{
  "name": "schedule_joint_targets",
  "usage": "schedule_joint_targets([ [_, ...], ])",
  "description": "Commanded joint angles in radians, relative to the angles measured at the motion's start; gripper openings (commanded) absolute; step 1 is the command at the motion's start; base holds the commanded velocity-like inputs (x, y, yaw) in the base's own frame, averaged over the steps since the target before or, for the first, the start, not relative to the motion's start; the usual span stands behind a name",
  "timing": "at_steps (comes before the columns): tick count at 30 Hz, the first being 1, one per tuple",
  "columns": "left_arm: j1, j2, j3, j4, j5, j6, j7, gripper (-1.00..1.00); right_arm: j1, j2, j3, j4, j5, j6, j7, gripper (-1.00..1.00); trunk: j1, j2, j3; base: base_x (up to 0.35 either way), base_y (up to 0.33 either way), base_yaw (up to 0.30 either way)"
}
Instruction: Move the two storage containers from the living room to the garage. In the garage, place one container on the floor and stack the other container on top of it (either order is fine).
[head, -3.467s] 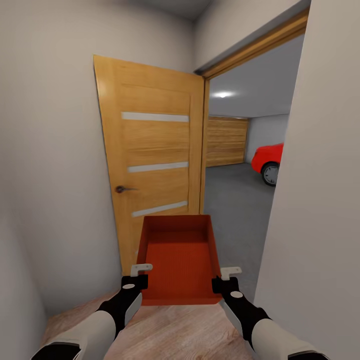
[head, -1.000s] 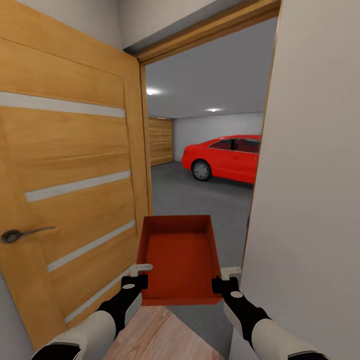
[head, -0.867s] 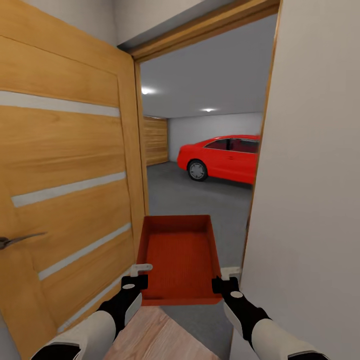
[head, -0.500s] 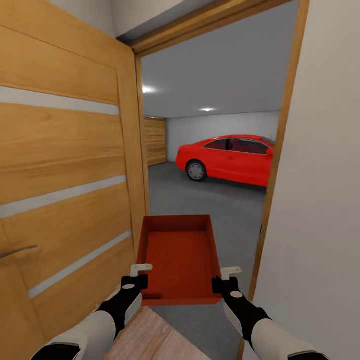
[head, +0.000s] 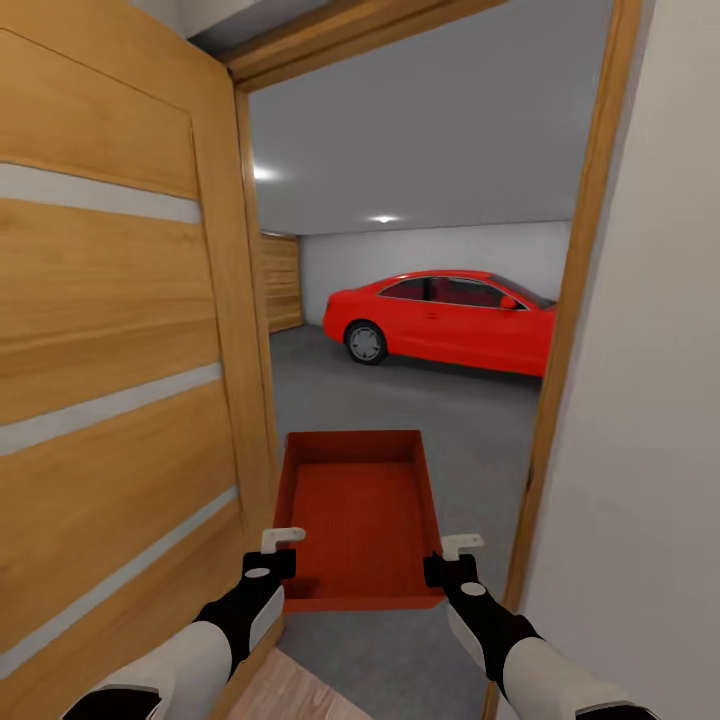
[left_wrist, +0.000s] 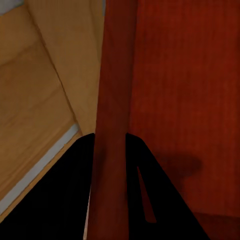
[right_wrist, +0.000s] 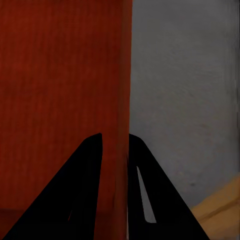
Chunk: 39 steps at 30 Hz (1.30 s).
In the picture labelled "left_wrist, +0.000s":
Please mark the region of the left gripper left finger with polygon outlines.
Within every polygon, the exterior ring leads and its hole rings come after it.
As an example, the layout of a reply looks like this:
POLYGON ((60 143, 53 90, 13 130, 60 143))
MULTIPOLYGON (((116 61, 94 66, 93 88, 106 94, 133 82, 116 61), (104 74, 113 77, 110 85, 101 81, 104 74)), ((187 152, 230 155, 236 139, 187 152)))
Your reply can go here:
POLYGON ((79 138, 0 223, 0 240, 83 240, 95 133, 79 138))

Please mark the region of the storage box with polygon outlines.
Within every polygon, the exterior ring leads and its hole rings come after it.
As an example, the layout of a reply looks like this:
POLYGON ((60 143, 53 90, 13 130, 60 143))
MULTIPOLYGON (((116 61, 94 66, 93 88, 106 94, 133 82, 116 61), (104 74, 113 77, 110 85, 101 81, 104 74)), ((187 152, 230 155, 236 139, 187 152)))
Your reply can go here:
POLYGON ((240 240, 240 0, 106 0, 99 74, 86 240, 129 240, 126 133, 210 240, 240 240))

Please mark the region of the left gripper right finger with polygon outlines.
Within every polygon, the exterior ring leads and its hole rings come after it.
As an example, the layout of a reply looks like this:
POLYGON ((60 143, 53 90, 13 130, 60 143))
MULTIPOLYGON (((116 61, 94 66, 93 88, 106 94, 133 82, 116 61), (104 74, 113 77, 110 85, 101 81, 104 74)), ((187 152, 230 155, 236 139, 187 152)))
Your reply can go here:
POLYGON ((129 240, 210 240, 145 142, 125 136, 129 240), (157 223, 147 222, 140 170, 157 223))

